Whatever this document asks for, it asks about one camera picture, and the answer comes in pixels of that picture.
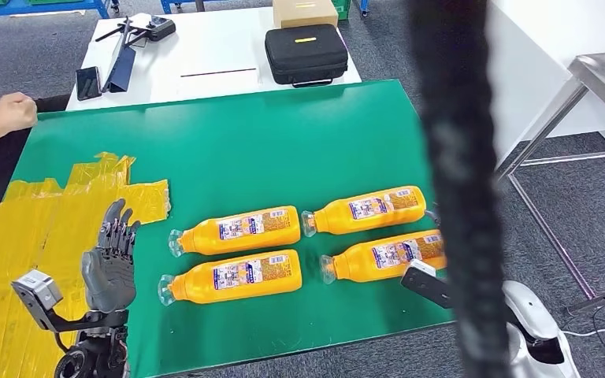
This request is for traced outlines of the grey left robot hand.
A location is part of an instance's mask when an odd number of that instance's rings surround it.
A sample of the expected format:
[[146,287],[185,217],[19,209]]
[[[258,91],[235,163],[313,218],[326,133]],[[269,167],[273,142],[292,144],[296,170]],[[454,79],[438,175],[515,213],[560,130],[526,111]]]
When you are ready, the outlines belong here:
[[111,313],[126,309],[135,298],[133,247],[140,222],[120,198],[111,203],[94,247],[83,253],[80,271],[89,309]]

